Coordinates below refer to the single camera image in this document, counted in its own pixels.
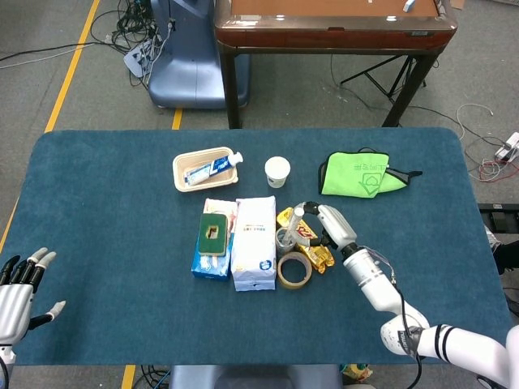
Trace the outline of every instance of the yellow floor line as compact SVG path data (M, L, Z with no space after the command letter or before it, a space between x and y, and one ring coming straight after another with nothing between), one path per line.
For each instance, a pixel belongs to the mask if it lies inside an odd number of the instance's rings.
M135 376L135 365L126 365L124 375L122 376L121 389L131 389L133 378Z
M171 124L171 130L180 130L180 123L182 122L182 108L175 109L175 115L173 116L173 123Z
M92 25L92 21L94 19L94 16L96 15L97 6L99 6L99 1L100 0L94 0L92 6L90 7L90 12L88 12L87 19L84 22L83 31L79 36L79 44L82 44L87 41L88 31L90 30L90 26ZM58 99L54 103L54 108L52 109L49 121L47 122L45 133L52 131L54 129L54 126L56 125L56 121L58 120L59 116L59 111L62 108L63 101L65 101L66 93L68 92L68 88L71 85L72 77L74 77L75 68L78 66L79 58L81 57L82 52L83 49L79 49L74 52L71 64L68 66L68 72L66 73L65 79L63 80L62 88L59 90Z
M13 216L15 215L17 205L18 199L16 199L16 203L11 212L11 216L9 216L9 220L7 221L6 229L3 230L2 239L0 240L0 253L2 253L3 245L6 244L7 234L9 233L9 228L11 227L11 222L13 221Z

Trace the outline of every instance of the brown table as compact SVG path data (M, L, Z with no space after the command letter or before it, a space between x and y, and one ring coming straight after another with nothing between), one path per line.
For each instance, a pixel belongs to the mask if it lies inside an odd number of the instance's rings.
M382 126L397 126L457 30L449 1L217 0L215 29L221 55L229 128L240 128L234 57L242 53L408 55L416 65Z

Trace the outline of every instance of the paper cup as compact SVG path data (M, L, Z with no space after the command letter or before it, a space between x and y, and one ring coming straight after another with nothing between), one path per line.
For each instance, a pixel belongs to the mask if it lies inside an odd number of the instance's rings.
M272 188L281 188L290 173L290 162L282 156L273 156L265 162L267 182Z

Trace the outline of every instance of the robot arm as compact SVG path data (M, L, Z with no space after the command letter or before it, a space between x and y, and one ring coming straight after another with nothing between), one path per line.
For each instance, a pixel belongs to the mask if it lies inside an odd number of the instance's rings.
M30 317L34 295L54 258L56 253L43 247L16 268L19 256L11 258L0 272L0 389L9 387L9 377L16 362L12 346L19 343L28 330L52 322L65 306L65 302L60 301L46 314Z
M298 235L297 224L304 213L316 215L320 220L324 227L321 239L308 240ZM439 358L482 375L486 382L490 380L489 387L519 389L519 326L508 333L507 348L487 336L460 328L430 327L427 319L404 300L394 278L390 281L380 270L370 251L357 246L357 234L333 207L299 204L294 208L287 235L305 246L323 244L342 253L344 267L373 308L396 315L380 328L382 341L392 353Z

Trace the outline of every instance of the blue tissue box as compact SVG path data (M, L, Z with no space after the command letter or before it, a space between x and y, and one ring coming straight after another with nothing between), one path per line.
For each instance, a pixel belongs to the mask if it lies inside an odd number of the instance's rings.
M233 249L234 233L230 234L229 243L225 255L200 255L199 241L196 240L195 256L191 265L193 276L200 278L213 278L215 280L229 279L230 253Z

